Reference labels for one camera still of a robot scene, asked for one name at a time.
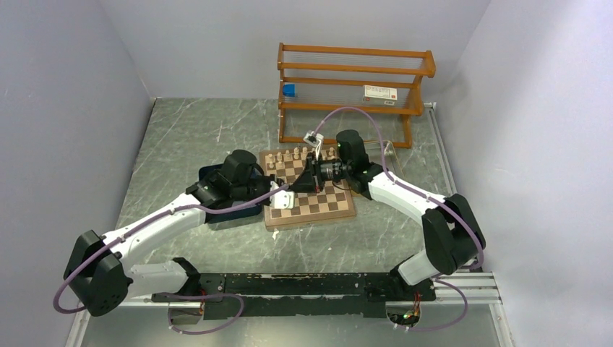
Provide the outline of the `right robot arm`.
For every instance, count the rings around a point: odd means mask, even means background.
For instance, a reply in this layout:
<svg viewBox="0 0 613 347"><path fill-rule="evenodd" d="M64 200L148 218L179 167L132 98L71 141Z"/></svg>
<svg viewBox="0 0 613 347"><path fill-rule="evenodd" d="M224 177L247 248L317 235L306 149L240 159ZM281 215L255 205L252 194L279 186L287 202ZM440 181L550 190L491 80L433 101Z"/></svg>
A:
<svg viewBox="0 0 613 347"><path fill-rule="evenodd" d="M483 260L486 242L464 196L432 194L400 179L384 163L370 161L356 130L339 132L336 142L338 157L325 160L319 153L308 154L303 172L289 189L315 193L327 182L344 180L351 191L391 206L421 225L422 250L397 265L398 275L390 280L396 298L408 299L427 278L451 275L469 260Z"/></svg>

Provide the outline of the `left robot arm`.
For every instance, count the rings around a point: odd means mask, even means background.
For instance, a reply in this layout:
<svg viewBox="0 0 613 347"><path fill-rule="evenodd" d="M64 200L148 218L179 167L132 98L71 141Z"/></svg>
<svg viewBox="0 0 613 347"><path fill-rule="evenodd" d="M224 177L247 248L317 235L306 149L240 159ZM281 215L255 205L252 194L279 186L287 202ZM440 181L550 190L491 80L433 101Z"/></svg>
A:
<svg viewBox="0 0 613 347"><path fill-rule="evenodd" d="M99 317L123 300L153 294L188 301L206 292L199 271L183 257L147 264L142 258L179 234L206 223L245 218L264 205L292 208L294 193L277 176L265 174L256 157L235 150L221 164L199 170L198 181L156 212L128 226L99 235L81 234L74 245L64 281L53 298L57 312L71 313L60 305L70 288L82 306Z"/></svg>

